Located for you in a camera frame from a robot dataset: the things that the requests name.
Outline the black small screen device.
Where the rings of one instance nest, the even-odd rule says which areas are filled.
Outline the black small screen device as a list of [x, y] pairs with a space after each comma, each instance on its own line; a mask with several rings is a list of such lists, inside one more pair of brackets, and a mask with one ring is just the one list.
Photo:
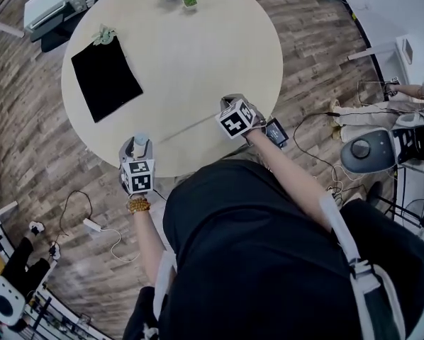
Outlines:
[[267, 123], [266, 136], [280, 149], [284, 148], [289, 140], [289, 136], [276, 118]]

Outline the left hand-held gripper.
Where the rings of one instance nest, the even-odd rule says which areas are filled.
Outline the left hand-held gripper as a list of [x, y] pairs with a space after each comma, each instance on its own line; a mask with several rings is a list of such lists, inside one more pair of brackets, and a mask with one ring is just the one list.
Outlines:
[[[120, 160], [133, 160], [134, 137], [127, 139], [119, 149]], [[129, 195], [147, 193], [153, 190], [155, 160], [152, 140], [146, 143], [146, 159], [121, 164], [121, 180]]]

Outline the standing fan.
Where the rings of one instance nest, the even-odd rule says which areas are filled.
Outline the standing fan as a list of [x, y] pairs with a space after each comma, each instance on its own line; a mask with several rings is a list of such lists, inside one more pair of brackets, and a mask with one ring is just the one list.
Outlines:
[[405, 208], [397, 208], [395, 216], [403, 227], [424, 240], [424, 199], [413, 200]]

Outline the black cloth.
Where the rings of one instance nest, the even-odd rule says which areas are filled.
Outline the black cloth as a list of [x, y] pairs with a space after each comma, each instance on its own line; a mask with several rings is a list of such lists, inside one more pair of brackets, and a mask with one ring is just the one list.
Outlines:
[[95, 123], [143, 94], [117, 37], [89, 44], [72, 57], [72, 66]]

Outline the white side desk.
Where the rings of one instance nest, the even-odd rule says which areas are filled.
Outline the white side desk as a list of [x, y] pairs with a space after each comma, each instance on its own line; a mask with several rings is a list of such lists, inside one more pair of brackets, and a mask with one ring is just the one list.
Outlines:
[[[408, 60], [403, 53], [403, 39], [407, 38], [413, 49], [413, 59]], [[347, 56], [349, 61], [363, 57], [374, 57], [381, 72], [381, 79], [388, 81], [397, 77], [402, 84], [424, 82], [424, 40], [417, 35], [398, 36], [394, 40], [376, 44], [361, 52]]]

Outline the person's right forearm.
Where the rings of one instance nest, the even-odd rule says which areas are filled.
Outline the person's right forearm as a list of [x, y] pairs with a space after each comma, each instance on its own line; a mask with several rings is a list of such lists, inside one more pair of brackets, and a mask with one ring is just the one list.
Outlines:
[[251, 130], [246, 138], [253, 144], [277, 181], [291, 199], [327, 232], [332, 231], [329, 221], [320, 207], [320, 199], [327, 192], [316, 179], [288, 158], [261, 130]]

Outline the white countertop oven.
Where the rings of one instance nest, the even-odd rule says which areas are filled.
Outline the white countertop oven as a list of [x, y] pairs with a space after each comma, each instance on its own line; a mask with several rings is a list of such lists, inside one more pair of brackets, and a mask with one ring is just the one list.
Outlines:
[[23, 27], [32, 33], [59, 13], [71, 18], [87, 10], [87, 0], [29, 0], [25, 3]]

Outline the person's left forearm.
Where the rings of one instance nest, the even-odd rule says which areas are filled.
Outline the person's left forearm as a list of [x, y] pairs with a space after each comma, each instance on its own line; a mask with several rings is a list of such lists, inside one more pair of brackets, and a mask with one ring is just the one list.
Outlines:
[[150, 203], [144, 195], [131, 195], [128, 199], [128, 210], [133, 215], [145, 273], [150, 283], [154, 285], [166, 247], [152, 220]]

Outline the person's black shirt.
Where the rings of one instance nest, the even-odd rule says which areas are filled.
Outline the person's black shirt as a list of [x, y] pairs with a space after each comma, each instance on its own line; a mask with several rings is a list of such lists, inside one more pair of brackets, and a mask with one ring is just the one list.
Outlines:
[[402, 340], [424, 311], [424, 241], [355, 198], [359, 252], [307, 216], [270, 168], [205, 166], [169, 195], [154, 285], [123, 340]]

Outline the grey shell backpack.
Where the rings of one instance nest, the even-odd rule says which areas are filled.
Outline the grey shell backpack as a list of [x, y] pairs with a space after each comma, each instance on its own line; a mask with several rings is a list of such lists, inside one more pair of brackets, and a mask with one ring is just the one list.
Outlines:
[[394, 141], [385, 128], [371, 130], [346, 142], [340, 159], [342, 166], [352, 174], [373, 174], [397, 165]]
[[7, 326], [15, 325], [25, 306], [25, 297], [3, 276], [0, 276], [0, 322]]

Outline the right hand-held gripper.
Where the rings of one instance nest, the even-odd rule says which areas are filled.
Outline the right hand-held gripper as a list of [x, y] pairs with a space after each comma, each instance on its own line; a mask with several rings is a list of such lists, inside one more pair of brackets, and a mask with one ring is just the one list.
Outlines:
[[255, 129], [266, 127], [266, 119], [244, 96], [224, 96], [216, 122], [230, 138], [246, 136]]

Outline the small white round object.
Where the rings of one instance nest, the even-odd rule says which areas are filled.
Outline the small white round object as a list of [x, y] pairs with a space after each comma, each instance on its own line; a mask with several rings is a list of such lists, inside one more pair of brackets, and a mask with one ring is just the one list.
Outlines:
[[[184, 134], [185, 132], [188, 132], [191, 129], [197, 128], [197, 127], [203, 125], [205, 122], [207, 122], [211, 118], [213, 118], [214, 116], [215, 116], [215, 113], [208, 116], [208, 117], [205, 117], [204, 119], [202, 119], [200, 121], [197, 121], [193, 124], [188, 125], [187, 127], [183, 128], [182, 130], [179, 130], [175, 133], [169, 134], [168, 136], [163, 137], [159, 141], [159, 143], [162, 144], [162, 143], [168, 142], [169, 140], [171, 140], [171, 139], [173, 139], [173, 138], [175, 138], [175, 137], [177, 137], [181, 134]], [[133, 137], [134, 137], [133, 160], [148, 160], [148, 159], [146, 159], [146, 143], [147, 143], [148, 140], [150, 140], [150, 137], [144, 132], [134, 134]], [[138, 156], [135, 156], [135, 147], [136, 146], [142, 147], [142, 149], [143, 149], [142, 154], [140, 154]]]

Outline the small leafy potted plant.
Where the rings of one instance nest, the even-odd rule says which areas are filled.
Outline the small leafy potted plant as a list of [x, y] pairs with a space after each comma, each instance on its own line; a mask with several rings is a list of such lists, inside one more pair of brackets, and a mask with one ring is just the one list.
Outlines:
[[109, 45], [116, 36], [117, 32], [114, 28], [101, 24], [99, 31], [92, 36], [92, 44], [95, 46]]

